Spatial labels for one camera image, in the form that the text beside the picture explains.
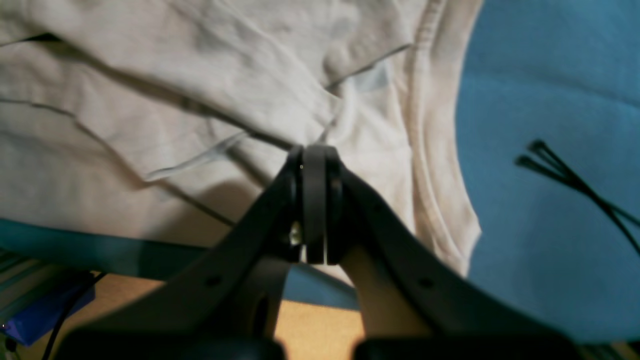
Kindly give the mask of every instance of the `wooden surface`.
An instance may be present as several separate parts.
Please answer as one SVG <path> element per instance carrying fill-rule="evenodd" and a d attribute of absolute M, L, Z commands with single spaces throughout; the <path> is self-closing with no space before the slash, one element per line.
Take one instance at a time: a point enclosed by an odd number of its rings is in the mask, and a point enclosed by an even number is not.
<path fill-rule="evenodd" d="M 74 327 L 116 310 L 162 284 L 120 275 L 105 276 L 96 285 L 97 298 L 65 321 L 56 345 Z M 283 301 L 275 337 L 284 346 L 289 360 L 341 360 L 351 359 L 353 346 L 363 335 L 360 314 L 356 311 Z M 20 358 L 41 359 L 48 340 L 47 334 L 29 348 L 19 347 Z"/>

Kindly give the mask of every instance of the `black wire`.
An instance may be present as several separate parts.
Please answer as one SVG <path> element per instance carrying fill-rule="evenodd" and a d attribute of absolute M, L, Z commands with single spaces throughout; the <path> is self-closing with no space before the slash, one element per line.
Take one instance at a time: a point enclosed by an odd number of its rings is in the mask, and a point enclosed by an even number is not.
<path fill-rule="evenodd" d="M 49 337 L 49 342 L 47 343 L 47 348 L 44 350 L 44 354 L 42 354 L 42 360 L 49 360 L 49 356 L 51 356 L 51 351 L 53 350 L 53 344 L 56 342 L 56 337 L 58 337 L 58 333 L 62 328 L 62 324 L 65 322 L 65 319 L 73 310 L 74 306 L 80 300 L 80 298 L 95 285 L 98 281 L 100 281 L 107 273 L 101 272 L 98 276 L 94 277 L 90 281 L 88 281 L 80 290 L 78 290 L 74 296 L 67 301 L 65 304 L 56 325 L 53 327 L 53 331 L 51 332 L 51 336 Z"/>
<path fill-rule="evenodd" d="M 566 186 L 569 186 L 570 188 L 573 188 L 574 190 L 577 190 L 578 192 L 587 195 L 611 219 L 611 221 L 616 224 L 618 229 L 622 231 L 627 240 L 630 242 L 631 246 L 633 246 L 634 250 L 636 250 L 638 255 L 640 255 L 640 245 L 638 245 L 636 239 L 634 239 L 627 227 L 616 216 L 616 213 L 631 221 L 635 225 L 640 226 L 640 221 L 638 221 L 638 219 L 634 218 L 633 216 L 631 216 L 631 214 L 599 196 L 541 140 L 536 140 L 535 142 L 533 142 L 533 144 L 531 144 L 531 146 L 529 147 L 529 150 L 538 155 L 538 157 L 540 157 L 544 162 L 548 163 L 558 172 L 560 172 L 560 174 L 554 172 L 553 170 L 545 167 L 542 164 L 535 162 L 528 156 L 520 156 L 516 160 L 517 165 L 528 168 L 529 170 L 533 170 L 541 175 L 554 179 Z"/>
<path fill-rule="evenodd" d="M 523 156 L 517 158 L 516 159 L 516 164 L 521 166 L 521 167 L 528 168 L 529 170 L 537 172 L 537 173 L 539 173 L 541 175 L 550 177 L 553 180 L 556 180 L 557 182 L 559 182 L 561 184 L 564 184 L 565 186 L 568 186 L 568 187 L 574 189 L 575 191 L 583 193 L 584 195 L 588 196 L 587 191 L 585 191 L 585 189 L 582 186 L 579 186 L 579 185 L 575 184 L 574 182 L 572 182 L 571 180 L 565 178 L 564 176 L 553 172 L 552 170 L 544 167 L 544 165 L 541 165 L 541 164 L 537 163 L 535 160 L 531 159 L 530 157 L 528 157 L 526 155 L 523 155 Z M 626 212 L 624 209 L 621 209 L 619 206 L 613 204 L 611 201 L 608 201 L 607 199 L 603 199 L 600 196 L 599 196 L 599 198 L 607 206 L 609 206 L 615 213 L 617 213 L 621 217 L 627 219 L 628 221 L 633 223 L 635 226 L 640 227 L 640 220 L 634 218 L 633 215 L 631 215 L 630 213 Z"/>

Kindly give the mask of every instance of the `white cloth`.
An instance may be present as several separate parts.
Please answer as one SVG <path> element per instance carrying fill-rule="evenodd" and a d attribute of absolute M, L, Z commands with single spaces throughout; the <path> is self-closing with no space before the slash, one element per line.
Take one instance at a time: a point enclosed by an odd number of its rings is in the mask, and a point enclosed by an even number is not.
<path fill-rule="evenodd" d="M 2 2 L 0 217 L 211 246 L 228 227 L 171 189 L 238 220 L 278 144 L 321 142 L 466 274 L 454 107 L 480 5 Z M 45 32 L 64 42 L 16 42 Z"/>

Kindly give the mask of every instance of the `blue object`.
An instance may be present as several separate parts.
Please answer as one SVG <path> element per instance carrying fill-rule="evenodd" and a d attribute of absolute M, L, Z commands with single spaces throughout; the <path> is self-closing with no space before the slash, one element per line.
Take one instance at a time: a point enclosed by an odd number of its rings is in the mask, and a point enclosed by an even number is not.
<path fill-rule="evenodd" d="M 638 18 L 637 1 L 487 0 L 458 99 L 483 229 L 470 280 L 579 341 L 640 337 L 640 258 L 586 196 L 514 159 L 540 138 L 640 217 Z"/>
<path fill-rule="evenodd" d="M 55 288 L 32 305 L 11 318 L 3 332 L 16 342 L 30 346 L 51 331 L 60 318 L 67 302 L 93 279 L 90 272 L 82 272 Z M 95 299 L 95 287 L 91 287 L 73 307 L 69 316 Z"/>
<path fill-rule="evenodd" d="M 0 248 L 74 268 L 168 280 L 206 249 L 48 229 L 0 219 Z M 350 286 L 307 265 L 291 267 L 284 298 L 358 309 Z"/>

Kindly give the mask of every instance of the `screw hole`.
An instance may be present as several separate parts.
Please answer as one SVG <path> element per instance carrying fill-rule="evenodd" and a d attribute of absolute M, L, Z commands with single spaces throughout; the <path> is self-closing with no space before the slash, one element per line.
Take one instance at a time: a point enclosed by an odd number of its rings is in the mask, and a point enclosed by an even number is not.
<path fill-rule="evenodd" d="M 217 286 L 222 282 L 222 278 L 220 276 L 209 276 L 207 280 L 204 282 L 205 285 L 213 287 Z"/>
<path fill-rule="evenodd" d="M 429 279 L 428 277 L 421 278 L 419 283 L 420 283 L 420 286 L 422 286 L 425 289 L 431 289 L 433 285 L 435 285 L 433 283 L 433 280 Z"/>

